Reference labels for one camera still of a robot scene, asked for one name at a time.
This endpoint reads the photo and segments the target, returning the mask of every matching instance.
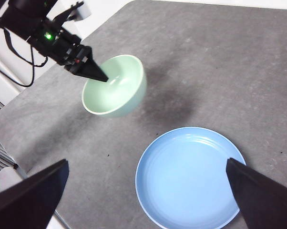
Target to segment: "plate rim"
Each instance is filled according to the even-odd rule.
[[[154,222],[157,226],[163,228],[163,229],[169,229],[167,227],[165,227],[164,225],[160,224],[159,222],[157,222],[148,212],[147,210],[145,209],[145,207],[143,206],[141,200],[140,200],[140,197],[139,197],[139,194],[138,194],[138,187],[137,187],[137,174],[138,174],[138,167],[140,165],[140,162],[142,161],[142,158],[143,156],[145,155],[146,151],[151,147],[152,144],[154,144],[154,142],[156,142],[159,138],[163,137],[164,135],[166,134],[169,134],[170,132],[173,132],[173,131],[177,131],[177,130],[181,130],[181,129],[202,129],[202,130],[206,130],[206,131],[210,131],[214,134],[217,134],[219,135],[220,137],[222,137],[224,140],[226,140],[228,143],[230,143],[235,149],[236,151],[239,153],[239,155],[241,156],[242,158],[242,163],[244,165],[246,165],[245,163],[245,160],[241,154],[241,152],[239,151],[239,149],[235,146],[235,144],[233,144],[227,137],[225,137],[224,135],[214,131],[214,130],[211,130],[211,129],[207,129],[207,128],[204,128],[204,127],[198,127],[198,126],[186,126],[186,127],[180,127],[180,128],[176,128],[176,129],[173,129],[173,130],[170,130],[170,131],[167,131],[165,133],[163,133],[162,135],[158,136],[156,139],[154,139],[154,141],[152,141],[149,146],[144,150],[144,152],[142,153],[139,161],[138,161],[138,164],[137,164],[137,168],[136,168],[136,173],[135,173],[135,190],[136,190],[136,195],[137,195],[137,199],[140,203],[140,206],[142,207],[143,211],[145,212],[145,214],[149,217],[150,220],[152,220],[152,222]],[[240,211],[240,208],[237,207],[237,210],[235,211],[235,213],[229,218],[229,220],[227,220],[226,222],[224,222],[223,224],[217,226],[216,228],[214,229],[221,229],[222,227],[226,226],[228,223],[230,223],[235,217],[236,215],[239,213]]]

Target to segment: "green led light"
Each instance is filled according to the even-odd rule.
[[[51,34],[48,33],[48,32],[44,33],[44,37],[45,37],[47,40],[49,40],[49,41],[51,41],[51,40],[53,39],[53,35],[51,35]]]

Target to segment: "blue plate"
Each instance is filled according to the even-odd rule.
[[[200,127],[169,131],[143,153],[136,193],[148,217],[164,229],[219,229],[239,212],[226,161],[245,161],[227,138]]]

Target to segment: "gray mat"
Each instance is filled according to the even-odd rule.
[[[143,61],[147,95],[133,113],[88,113],[85,79],[59,66],[0,111],[0,141],[29,174],[69,160],[58,209],[73,229],[157,228],[137,201],[135,170],[151,141],[181,126],[218,131],[287,186],[287,10],[137,0],[84,43],[98,63]],[[226,228],[246,225],[238,216]]]

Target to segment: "bowl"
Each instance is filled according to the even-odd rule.
[[[88,79],[82,91],[84,108],[102,117],[121,117],[142,101],[147,80],[142,62],[132,55],[119,55],[100,65],[107,82]]]

